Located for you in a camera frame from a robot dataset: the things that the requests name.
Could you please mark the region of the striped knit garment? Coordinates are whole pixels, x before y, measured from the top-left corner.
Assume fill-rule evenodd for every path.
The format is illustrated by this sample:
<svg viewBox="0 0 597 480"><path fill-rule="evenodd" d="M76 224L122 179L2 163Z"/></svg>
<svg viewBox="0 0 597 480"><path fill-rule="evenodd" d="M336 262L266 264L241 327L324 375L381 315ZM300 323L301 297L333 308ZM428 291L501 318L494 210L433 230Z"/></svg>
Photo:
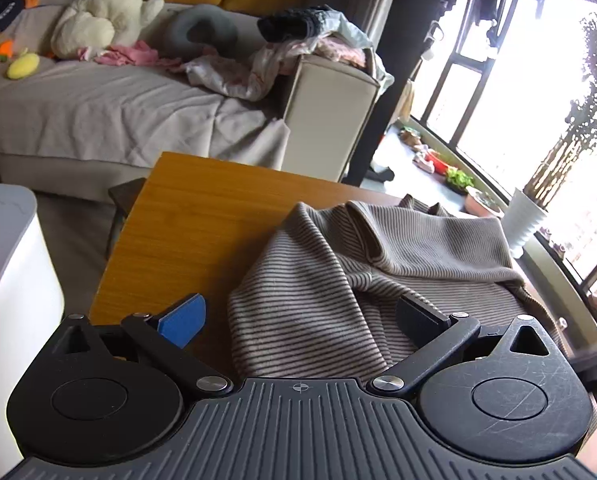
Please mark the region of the striped knit garment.
<svg viewBox="0 0 597 480"><path fill-rule="evenodd" d="M532 315L561 329L513 269L495 218L457 218L412 197L395 206L296 205L228 301L242 377L368 380L415 351L403 297L490 326Z"/></svg>

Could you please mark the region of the pink basin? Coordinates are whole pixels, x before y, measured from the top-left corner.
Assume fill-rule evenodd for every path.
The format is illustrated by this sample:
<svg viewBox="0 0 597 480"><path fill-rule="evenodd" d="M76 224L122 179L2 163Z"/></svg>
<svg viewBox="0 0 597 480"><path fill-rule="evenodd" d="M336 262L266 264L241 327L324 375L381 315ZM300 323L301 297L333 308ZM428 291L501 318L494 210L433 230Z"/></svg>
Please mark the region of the pink basin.
<svg viewBox="0 0 597 480"><path fill-rule="evenodd" d="M466 191L465 211L468 214L481 218L501 219L504 217L504 211L486 193L474 188L474 186L467 186Z"/></svg>

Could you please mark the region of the white ribbed plant pot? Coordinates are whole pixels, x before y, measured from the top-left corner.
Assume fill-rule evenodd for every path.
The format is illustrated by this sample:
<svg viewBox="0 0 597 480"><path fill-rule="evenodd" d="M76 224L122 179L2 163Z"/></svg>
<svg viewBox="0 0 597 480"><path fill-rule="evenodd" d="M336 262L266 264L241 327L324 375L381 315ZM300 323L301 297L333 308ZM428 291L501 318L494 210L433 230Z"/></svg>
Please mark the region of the white ribbed plant pot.
<svg viewBox="0 0 597 480"><path fill-rule="evenodd" d="M519 188L515 189L501 226L513 258L519 259L527 241L539 230L547 218L547 212L537 206Z"/></svg>

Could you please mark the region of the green plant tray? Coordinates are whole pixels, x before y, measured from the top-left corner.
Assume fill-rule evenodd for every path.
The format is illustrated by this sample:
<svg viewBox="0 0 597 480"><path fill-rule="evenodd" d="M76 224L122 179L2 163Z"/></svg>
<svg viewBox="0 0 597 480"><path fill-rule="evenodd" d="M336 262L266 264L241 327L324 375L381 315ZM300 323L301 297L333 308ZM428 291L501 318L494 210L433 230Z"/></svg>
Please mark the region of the green plant tray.
<svg viewBox="0 0 597 480"><path fill-rule="evenodd" d="M468 194L468 188L474 187L474 179L471 174L466 174L456 167L448 167L445 172L445 184L456 193Z"/></svg>

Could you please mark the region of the red bowl on floor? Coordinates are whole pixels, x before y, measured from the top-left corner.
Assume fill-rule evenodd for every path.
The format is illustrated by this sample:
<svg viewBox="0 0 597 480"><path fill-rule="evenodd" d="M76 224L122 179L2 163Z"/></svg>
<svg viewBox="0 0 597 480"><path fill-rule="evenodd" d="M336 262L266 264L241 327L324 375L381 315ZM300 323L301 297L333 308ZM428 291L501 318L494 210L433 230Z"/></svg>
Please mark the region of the red bowl on floor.
<svg viewBox="0 0 597 480"><path fill-rule="evenodd" d="M425 154L425 159L428 162L432 162L436 174L440 174L443 177L446 176L447 170L451 165L449 165L448 162L445 162L439 153L436 153L436 151L429 151Z"/></svg>

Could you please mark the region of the white side cabinet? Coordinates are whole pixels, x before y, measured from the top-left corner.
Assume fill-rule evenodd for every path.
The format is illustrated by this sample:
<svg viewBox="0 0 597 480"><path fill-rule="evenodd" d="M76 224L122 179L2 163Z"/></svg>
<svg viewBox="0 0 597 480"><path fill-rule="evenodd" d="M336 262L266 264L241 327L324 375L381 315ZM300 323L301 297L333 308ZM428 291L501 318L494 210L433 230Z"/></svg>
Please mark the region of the white side cabinet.
<svg viewBox="0 0 597 480"><path fill-rule="evenodd" d="M36 196L28 188L0 184L0 478L22 459L7 422L10 394L63 313Z"/></svg>

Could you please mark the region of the beige sofa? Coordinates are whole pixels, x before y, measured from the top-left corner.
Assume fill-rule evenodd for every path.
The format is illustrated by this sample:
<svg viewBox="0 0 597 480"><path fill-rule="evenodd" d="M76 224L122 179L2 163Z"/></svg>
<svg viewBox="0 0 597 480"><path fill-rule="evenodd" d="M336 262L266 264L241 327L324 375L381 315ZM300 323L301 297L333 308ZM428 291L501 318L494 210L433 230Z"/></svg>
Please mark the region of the beige sofa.
<svg viewBox="0 0 597 480"><path fill-rule="evenodd" d="M255 103L163 67L43 58L12 81L0 64L0 182L103 202L165 152L335 181L379 92L370 68L312 54Z"/></svg>

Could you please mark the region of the tall potted palm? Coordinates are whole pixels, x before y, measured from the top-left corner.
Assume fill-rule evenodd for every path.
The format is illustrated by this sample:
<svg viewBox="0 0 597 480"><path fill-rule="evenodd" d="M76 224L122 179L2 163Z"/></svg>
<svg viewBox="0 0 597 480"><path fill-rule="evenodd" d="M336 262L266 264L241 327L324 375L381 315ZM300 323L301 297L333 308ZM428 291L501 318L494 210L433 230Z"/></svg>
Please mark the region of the tall potted palm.
<svg viewBox="0 0 597 480"><path fill-rule="evenodd" d="M585 91L571 102L567 128L538 165L523 194L542 210L548 208L574 165L586 152L597 152L597 11L582 21L586 55Z"/></svg>

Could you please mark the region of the pink garment on sofa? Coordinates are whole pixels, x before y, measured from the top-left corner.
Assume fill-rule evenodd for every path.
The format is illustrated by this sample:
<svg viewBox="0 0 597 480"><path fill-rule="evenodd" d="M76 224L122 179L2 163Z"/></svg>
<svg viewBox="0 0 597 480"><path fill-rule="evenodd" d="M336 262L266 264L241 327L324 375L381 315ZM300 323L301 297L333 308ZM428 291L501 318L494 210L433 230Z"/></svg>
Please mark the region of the pink garment on sofa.
<svg viewBox="0 0 597 480"><path fill-rule="evenodd" d="M161 67L178 70L180 58L162 58L157 50L139 40L132 46L113 46L93 58L93 62L105 66Z"/></svg>

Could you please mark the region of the grey neck pillow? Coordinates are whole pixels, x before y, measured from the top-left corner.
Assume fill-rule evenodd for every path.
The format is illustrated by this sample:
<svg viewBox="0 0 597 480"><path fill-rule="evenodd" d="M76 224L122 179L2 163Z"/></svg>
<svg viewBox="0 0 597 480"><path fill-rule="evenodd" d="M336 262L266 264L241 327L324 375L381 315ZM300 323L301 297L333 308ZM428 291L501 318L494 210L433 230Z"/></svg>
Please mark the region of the grey neck pillow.
<svg viewBox="0 0 597 480"><path fill-rule="evenodd" d="M165 28L162 52L170 58L190 61L207 48L228 52L238 41L238 29L229 14L211 4L180 11Z"/></svg>

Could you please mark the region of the small yellow-green plush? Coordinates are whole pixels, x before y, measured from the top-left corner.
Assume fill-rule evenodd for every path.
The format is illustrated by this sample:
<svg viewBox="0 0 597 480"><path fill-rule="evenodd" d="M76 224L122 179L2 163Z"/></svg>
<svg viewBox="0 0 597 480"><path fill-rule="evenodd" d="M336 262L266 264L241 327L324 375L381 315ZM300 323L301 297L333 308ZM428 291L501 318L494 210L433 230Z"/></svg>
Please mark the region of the small yellow-green plush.
<svg viewBox="0 0 597 480"><path fill-rule="evenodd" d="M6 76L10 80L24 79L38 70L40 56L36 53L24 53L16 58L8 67Z"/></svg>

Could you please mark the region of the white plush duck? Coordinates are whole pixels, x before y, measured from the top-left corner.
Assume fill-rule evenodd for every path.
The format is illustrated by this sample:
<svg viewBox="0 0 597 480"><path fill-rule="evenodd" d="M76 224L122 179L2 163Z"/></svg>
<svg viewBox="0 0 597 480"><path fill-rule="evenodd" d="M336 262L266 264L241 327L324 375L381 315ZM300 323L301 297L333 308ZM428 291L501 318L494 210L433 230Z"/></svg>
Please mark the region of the white plush duck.
<svg viewBox="0 0 597 480"><path fill-rule="evenodd" d="M72 0L53 29L50 46L61 60L84 51L128 47L163 10L164 0Z"/></svg>

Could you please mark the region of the orange plush toy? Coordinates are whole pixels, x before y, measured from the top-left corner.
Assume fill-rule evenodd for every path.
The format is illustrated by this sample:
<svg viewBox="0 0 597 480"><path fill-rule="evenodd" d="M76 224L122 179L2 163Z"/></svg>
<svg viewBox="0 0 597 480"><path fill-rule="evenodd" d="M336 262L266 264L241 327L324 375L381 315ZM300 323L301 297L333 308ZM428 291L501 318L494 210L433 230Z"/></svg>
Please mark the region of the orange plush toy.
<svg viewBox="0 0 597 480"><path fill-rule="evenodd" d="M6 40L0 44L0 63L8 62L14 55L14 41Z"/></svg>

